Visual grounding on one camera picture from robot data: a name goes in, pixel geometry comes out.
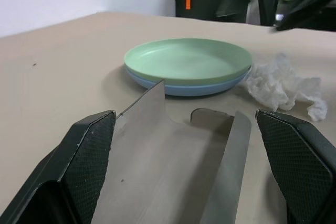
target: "green plate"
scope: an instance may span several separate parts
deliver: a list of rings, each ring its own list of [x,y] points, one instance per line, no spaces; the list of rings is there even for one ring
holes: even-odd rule
[[[210,39],[168,39],[142,44],[125,55],[133,74],[171,85],[205,85],[234,79],[252,58],[242,47]]]

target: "crumpled tissue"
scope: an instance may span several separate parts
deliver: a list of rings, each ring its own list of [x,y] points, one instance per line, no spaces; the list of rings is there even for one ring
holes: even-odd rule
[[[255,64],[242,85],[262,105],[276,111],[289,111],[296,101],[312,104],[307,108],[316,122],[326,119],[328,106],[321,95],[321,78],[297,76],[285,54],[268,64]]]

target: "blue plate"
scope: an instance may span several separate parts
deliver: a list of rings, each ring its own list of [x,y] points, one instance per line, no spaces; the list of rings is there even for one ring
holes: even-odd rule
[[[141,86],[150,89],[152,88],[156,83],[153,81],[145,80],[139,76],[136,76],[135,74],[131,73],[128,69],[127,73],[130,75],[130,77]],[[164,91],[168,95],[174,95],[177,97],[199,97],[202,95],[209,95],[209,94],[216,94],[223,92],[225,90],[228,90],[230,88],[233,88],[235,85],[240,83],[244,79],[244,77],[247,75],[249,70],[247,70],[245,73],[243,73],[241,76],[221,82],[216,84],[209,84],[209,85],[201,85],[201,86],[179,86],[179,85],[165,85]]]

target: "table surface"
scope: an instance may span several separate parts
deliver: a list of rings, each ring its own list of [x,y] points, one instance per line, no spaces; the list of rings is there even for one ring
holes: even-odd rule
[[[123,56],[144,42],[197,37],[235,43],[255,62],[279,52],[301,76],[321,77],[328,117],[314,125],[334,145],[336,129],[336,34],[193,19],[97,13],[56,26],[0,39],[0,212],[37,163],[70,126],[90,114],[126,109],[143,92],[125,73]],[[181,123],[196,108],[235,114],[253,123],[236,223],[283,223],[283,199],[271,174],[254,119],[261,106],[241,88],[203,98],[167,98],[169,116]],[[289,114],[309,120],[305,104]]]

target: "stacked plates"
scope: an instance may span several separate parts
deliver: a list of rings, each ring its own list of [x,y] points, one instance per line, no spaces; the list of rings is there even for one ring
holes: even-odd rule
[[[141,86],[165,80],[165,93],[193,97],[234,87],[247,74],[251,55],[244,48],[209,39],[154,41],[130,50],[127,72]]]

